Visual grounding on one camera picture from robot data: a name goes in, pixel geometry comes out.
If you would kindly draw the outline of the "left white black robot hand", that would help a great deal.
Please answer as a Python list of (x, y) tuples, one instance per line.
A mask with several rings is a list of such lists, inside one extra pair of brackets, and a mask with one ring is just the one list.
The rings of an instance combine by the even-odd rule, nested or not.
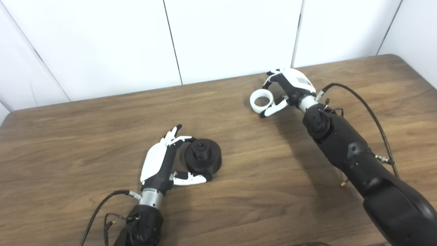
[(172, 172), (177, 149), (183, 143), (195, 140), (192, 136), (177, 136), (181, 128), (181, 124), (176, 125), (147, 151), (140, 175), (141, 192), (156, 190), (165, 195), (174, 185), (191, 186), (212, 181), (211, 174)]

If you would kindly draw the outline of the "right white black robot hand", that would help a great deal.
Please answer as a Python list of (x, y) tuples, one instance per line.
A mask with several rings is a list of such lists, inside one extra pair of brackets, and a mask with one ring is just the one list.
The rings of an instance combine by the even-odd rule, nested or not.
[(293, 68), (271, 70), (267, 72), (267, 79), (261, 89), (270, 93), (268, 88), (274, 82), (278, 83), (285, 94), (259, 112), (260, 118), (267, 118), (287, 106), (296, 107), (305, 114), (309, 108), (317, 104), (315, 87), (299, 70)]

